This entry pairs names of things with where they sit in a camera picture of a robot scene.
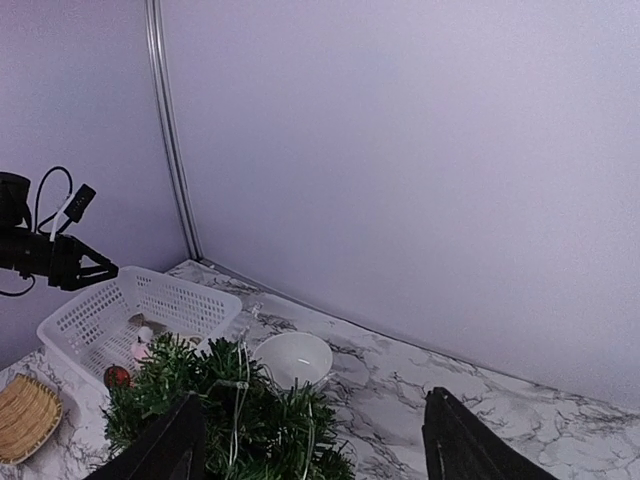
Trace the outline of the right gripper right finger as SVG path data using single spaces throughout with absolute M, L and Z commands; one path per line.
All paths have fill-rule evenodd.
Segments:
M 426 396 L 422 437 L 430 479 L 551 479 L 483 424 L 451 392 Z

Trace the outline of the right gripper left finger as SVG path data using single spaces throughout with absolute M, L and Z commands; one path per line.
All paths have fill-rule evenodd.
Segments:
M 203 479 L 206 425 L 199 396 L 185 394 L 132 446 L 87 479 Z

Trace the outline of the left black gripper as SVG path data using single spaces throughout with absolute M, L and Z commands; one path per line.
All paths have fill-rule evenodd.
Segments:
M 90 260 L 88 266 L 83 259 Z M 107 257 L 73 236 L 58 235 L 52 243 L 48 285 L 75 291 L 115 279 L 119 268 Z

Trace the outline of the white plastic basket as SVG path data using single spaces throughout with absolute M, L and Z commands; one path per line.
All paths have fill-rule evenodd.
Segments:
M 129 266 L 81 290 L 37 327 L 43 344 L 106 395 L 104 375 L 119 366 L 133 374 L 138 337 L 174 333 L 201 344 L 224 333 L 241 313 L 239 298 L 187 280 Z

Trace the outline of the small green christmas tree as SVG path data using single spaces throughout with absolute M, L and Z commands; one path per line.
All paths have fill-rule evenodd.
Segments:
M 116 455 L 189 392 L 206 425 L 207 479 L 352 479 L 326 395 L 312 386 L 280 390 L 245 345 L 224 338 L 199 352 L 172 334 L 157 337 L 129 387 L 110 391 L 105 436 Z

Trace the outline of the pink pompom ornament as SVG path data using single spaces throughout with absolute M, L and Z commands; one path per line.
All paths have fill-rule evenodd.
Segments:
M 150 354 L 149 345 L 144 342 L 134 342 L 131 346 L 131 354 L 136 363 L 141 363 Z

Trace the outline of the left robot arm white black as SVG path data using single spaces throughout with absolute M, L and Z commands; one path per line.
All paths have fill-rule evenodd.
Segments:
M 63 166 L 52 167 L 43 178 L 55 172 L 66 176 L 68 194 L 43 220 L 38 219 L 39 208 L 28 205 L 31 181 L 1 174 L 1 267 L 17 272 L 31 286 L 42 277 L 49 286 L 69 292 L 116 278 L 119 268 L 111 260 L 67 233 L 71 224 L 80 222 L 96 191 L 87 184 L 74 190 Z

